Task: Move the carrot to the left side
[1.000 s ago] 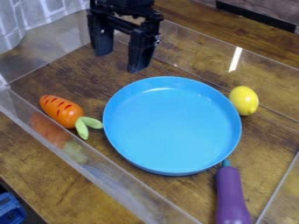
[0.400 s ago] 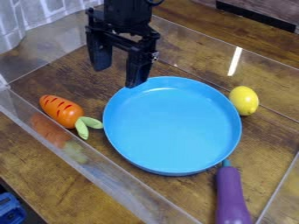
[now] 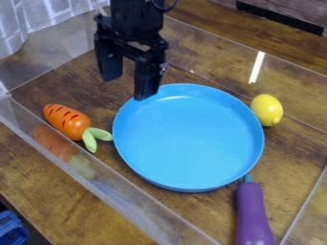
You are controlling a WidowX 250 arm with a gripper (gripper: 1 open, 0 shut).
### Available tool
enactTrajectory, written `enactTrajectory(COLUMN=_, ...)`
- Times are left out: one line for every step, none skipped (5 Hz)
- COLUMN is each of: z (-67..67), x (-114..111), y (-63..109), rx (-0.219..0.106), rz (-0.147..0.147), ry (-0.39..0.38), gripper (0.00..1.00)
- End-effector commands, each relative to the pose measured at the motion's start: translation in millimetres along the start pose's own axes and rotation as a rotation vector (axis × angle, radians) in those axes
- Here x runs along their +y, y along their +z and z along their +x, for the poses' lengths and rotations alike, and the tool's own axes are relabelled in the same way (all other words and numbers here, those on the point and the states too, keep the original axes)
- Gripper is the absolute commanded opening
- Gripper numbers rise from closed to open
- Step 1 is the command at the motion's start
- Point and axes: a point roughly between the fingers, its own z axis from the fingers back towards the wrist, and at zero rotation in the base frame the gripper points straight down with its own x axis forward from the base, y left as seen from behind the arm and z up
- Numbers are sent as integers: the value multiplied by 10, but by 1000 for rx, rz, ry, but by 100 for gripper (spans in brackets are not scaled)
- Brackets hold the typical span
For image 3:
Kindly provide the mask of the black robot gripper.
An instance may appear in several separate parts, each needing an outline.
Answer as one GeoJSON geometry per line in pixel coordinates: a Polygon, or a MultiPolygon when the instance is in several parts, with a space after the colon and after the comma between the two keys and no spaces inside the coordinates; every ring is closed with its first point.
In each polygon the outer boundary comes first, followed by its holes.
{"type": "Polygon", "coordinates": [[[94,15],[93,36],[98,71],[103,81],[122,76],[122,56],[136,61],[133,98],[145,100],[157,94],[166,63],[166,41],[160,36],[164,0],[110,0],[109,14],[94,15]]]}

